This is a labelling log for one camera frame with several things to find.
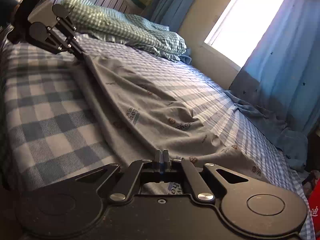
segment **circular pad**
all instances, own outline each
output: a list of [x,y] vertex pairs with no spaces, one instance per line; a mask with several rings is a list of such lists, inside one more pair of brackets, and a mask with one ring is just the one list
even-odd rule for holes
[[67,181],[29,192],[21,198],[16,215],[33,235],[67,237],[90,227],[102,207],[93,185]]
[[295,193],[255,179],[227,185],[220,210],[230,224],[257,236],[283,236],[299,231],[307,217]]
[[249,198],[247,205],[251,211],[263,216],[273,216],[281,213],[284,209],[284,203],[280,198],[268,194]]

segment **screw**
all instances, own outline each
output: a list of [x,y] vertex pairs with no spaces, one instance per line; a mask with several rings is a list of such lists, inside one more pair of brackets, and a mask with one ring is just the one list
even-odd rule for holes
[[159,204],[165,204],[167,201],[165,199],[158,199]]
[[122,193],[113,193],[110,195],[110,199],[113,201],[122,201],[125,200],[125,195]]
[[210,193],[200,193],[197,198],[203,201],[209,201],[213,199],[213,195]]

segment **chinese character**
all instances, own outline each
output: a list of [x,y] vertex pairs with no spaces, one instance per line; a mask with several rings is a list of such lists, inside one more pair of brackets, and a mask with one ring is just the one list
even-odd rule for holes
[[316,206],[315,209],[311,209],[311,214],[312,214],[313,217],[316,217],[317,213],[318,213],[318,206]]

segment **gray blanket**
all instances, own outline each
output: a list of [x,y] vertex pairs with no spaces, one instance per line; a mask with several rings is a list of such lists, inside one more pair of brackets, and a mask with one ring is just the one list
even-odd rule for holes
[[237,145],[225,147],[190,109],[118,60],[85,57],[73,64],[75,79],[119,162],[153,159],[157,149],[202,167],[211,162],[268,182]]

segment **mattress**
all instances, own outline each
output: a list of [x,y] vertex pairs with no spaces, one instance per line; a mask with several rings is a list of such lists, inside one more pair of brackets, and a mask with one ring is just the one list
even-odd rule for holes
[[[249,155],[272,184],[297,193],[308,205],[284,155],[196,68],[87,34],[78,41],[88,54],[118,59],[182,101],[225,145],[237,144]],[[117,161],[72,78],[68,64],[73,60],[67,52],[53,55],[26,43],[4,45],[0,161],[12,187],[33,190]],[[37,132],[30,136],[30,130]],[[52,147],[62,140],[68,147]],[[300,234],[315,239],[310,212]]]

